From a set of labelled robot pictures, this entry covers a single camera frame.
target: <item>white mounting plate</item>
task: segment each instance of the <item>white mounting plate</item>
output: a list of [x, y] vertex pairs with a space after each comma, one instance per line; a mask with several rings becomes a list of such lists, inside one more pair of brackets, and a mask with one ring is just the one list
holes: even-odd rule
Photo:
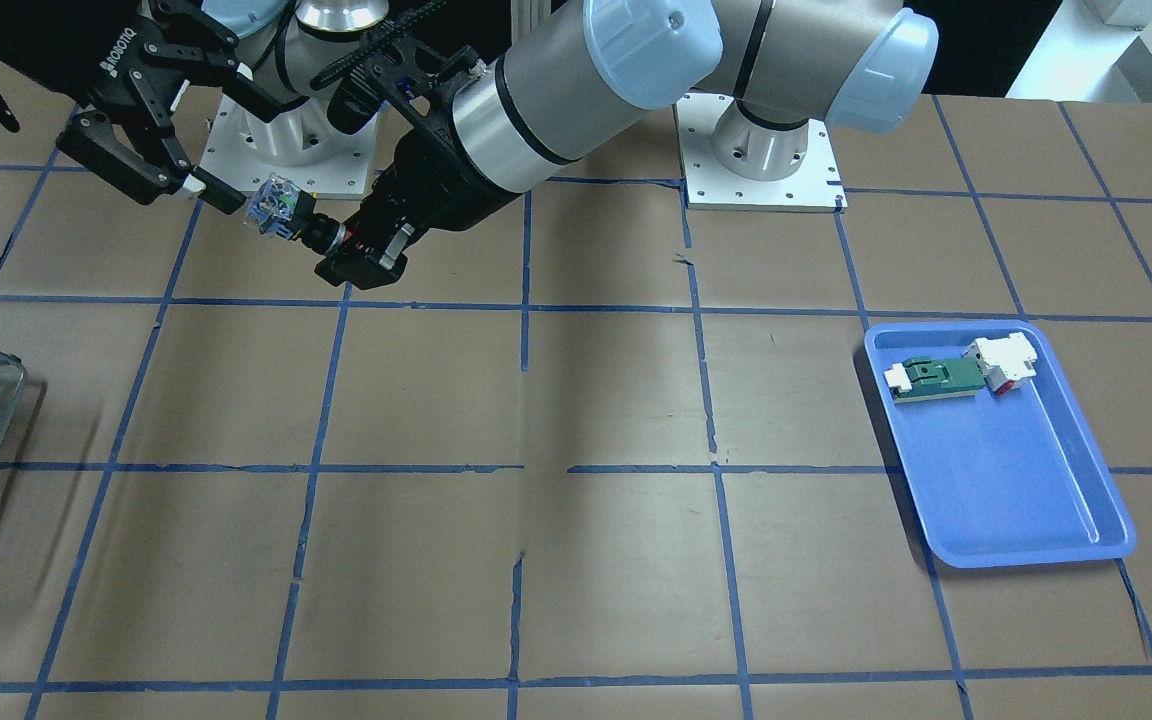
[[324, 200], [361, 200], [371, 188], [371, 159], [376, 150], [376, 128], [379, 113], [355, 135], [339, 135], [332, 141], [338, 151], [326, 160], [283, 167], [270, 165], [247, 149], [238, 129], [238, 114], [243, 109], [229, 97], [221, 97], [220, 108], [207, 136], [207, 150], [200, 167], [251, 197], [260, 190], [271, 173], [278, 174], [312, 192]]
[[689, 92], [675, 105], [679, 147], [687, 177], [687, 205], [698, 210], [767, 210], [783, 213], [833, 213], [847, 210], [829, 131], [810, 122], [810, 143], [799, 169], [782, 181], [759, 182], [737, 176], [714, 156], [708, 136], [732, 98]]

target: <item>blue tray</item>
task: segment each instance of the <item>blue tray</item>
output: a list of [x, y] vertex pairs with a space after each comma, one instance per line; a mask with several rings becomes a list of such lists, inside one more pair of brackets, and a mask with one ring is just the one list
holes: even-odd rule
[[[1003, 397], [897, 406], [882, 371], [910, 357], [957, 357], [976, 338], [1021, 332], [1038, 377]], [[955, 568], [1123, 558], [1132, 518], [1047, 338], [1029, 323], [874, 325], [865, 354], [882, 396], [923, 533]]]

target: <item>light blue joint cap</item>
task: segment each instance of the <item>light blue joint cap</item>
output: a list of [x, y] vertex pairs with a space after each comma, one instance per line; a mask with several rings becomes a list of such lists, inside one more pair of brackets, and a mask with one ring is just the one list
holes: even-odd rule
[[204, 0], [202, 12], [219, 20], [238, 37], [248, 37], [274, 22], [287, 3], [288, 0]]
[[584, 10], [594, 68], [637, 108], [675, 104], [723, 54], [708, 0], [585, 0]]
[[931, 18], [901, 9], [851, 69], [824, 122], [877, 135], [900, 127], [927, 85], [940, 37]]

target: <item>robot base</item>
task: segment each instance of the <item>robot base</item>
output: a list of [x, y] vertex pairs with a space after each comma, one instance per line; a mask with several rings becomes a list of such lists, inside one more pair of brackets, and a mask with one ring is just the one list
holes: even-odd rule
[[803, 164], [782, 181], [758, 182], [737, 176], [714, 156], [708, 136], [732, 98], [689, 92], [675, 105], [679, 146], [687, 177], [687, 205], [698, 210], [765, 210], [782, 213], [835, 213], [847, 210], [838, 161], [823, 122], [810, 122]]
[[369, 192], [379, 113], [356, 135], [324, 132], [323, 145], [329, 143], [329, 147], [316, 146], [312, 149], [316, 161], [305, 164], [291, 158], [288, 164], [262, 160], [247, 146], [244, 113], [229, 97], [221, 97], [200, 162], [202, 168], [222, 179], [229, 187], [252, 196], [273, 173], [290, 179], [324, 200], [361, 200]]

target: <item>green block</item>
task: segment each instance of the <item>green block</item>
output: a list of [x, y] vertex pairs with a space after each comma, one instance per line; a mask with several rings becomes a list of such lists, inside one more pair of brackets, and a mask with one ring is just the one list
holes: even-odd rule
[[984, 387], [984, 376], [975, 359], [910, 357], [901, 365], [905, 366], [914, 388], [909, 392], [893, 389], [892, 395], [896, 397], [896, 402], [968, 397]]

